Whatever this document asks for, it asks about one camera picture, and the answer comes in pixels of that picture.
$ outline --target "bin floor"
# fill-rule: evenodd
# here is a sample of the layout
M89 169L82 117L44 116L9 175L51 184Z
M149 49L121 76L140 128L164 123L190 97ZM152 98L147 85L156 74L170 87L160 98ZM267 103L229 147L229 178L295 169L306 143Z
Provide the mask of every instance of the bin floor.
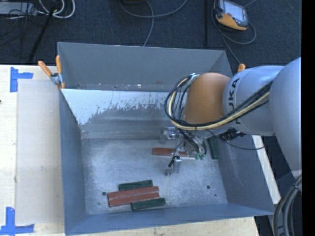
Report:
M153 181L166 205L186 207L227 203L217 160L209 154L203 161L183 158L178 174L165 174L168 156L152 154L153 147L173 148L174 141L83 139L86 210L88 214L131 210L130 205L109 207L106 193L121 183Z

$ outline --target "red wooden block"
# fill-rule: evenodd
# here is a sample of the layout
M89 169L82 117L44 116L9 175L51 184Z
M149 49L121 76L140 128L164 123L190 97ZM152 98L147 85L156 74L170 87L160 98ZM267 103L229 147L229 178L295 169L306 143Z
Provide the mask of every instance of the red wooden block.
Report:
M149 200L158 197L158 186L125 191L115 191L107 194L108 204L110 207L126 205L133 202Z
M173 148L166 147L154 147L152 150L153 155L165 155L170 156L173 153ZM185 151L180 151L179 156L188 157Z
M159 198L159 193L158 192L147 193L147 194L136 195L136 196L123 197L123 198L111 199L111 200L108 201L108 205L110 207L122 206L122 205L128 205L128 204L131 204L131 203L134 203L134 202L138 202L138 201L145 201L145 200L150 200L150 199L155 199L155 198Z

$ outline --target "orange clip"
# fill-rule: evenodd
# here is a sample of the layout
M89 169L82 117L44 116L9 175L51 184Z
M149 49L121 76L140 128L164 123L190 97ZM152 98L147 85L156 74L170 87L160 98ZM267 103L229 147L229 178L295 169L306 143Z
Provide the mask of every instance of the orange clip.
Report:
M239 73L239 72L245 70L245 68L246 68L246 67L245 67L244 64L240 64L240 65L238 66L237 72Z

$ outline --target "gray metal bin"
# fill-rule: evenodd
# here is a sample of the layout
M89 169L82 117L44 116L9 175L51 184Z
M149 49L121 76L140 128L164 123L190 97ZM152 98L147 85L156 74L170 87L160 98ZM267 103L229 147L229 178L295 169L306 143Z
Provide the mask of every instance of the gray metal bin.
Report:
M188 74L232 76L224 51L58 43L66 89L60 90L66 235L271 215L272 199L255 150L219 142L220 158L155 156L161 128L172 126L163 101ZM232 141L254 148L251 136ZM109 207L105 193L151 179L166 205Z

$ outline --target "green wooden block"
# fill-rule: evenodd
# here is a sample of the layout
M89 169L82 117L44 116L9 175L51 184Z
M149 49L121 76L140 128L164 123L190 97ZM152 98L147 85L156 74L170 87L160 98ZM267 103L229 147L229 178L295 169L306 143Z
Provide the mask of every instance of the green wooden block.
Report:
M120 191L126 191L126 190L133 190L133 189L152 187L152 186L153 186L152 180L145 180L145 181L132 182L132 183L122 183L118 185L118 189Z
M131 203L131 209L133 211L136 211L136 210L142 210L146 208L160 207L164 205L166 205L165 198L157 198L157 199L150 199L150 200L144 200L144 201Z
M212 159L219 159L220 158L220 150L219 150L219 146L217 143L217 138L214 136L208 138L208 144L209 144L209 149L211 151Z

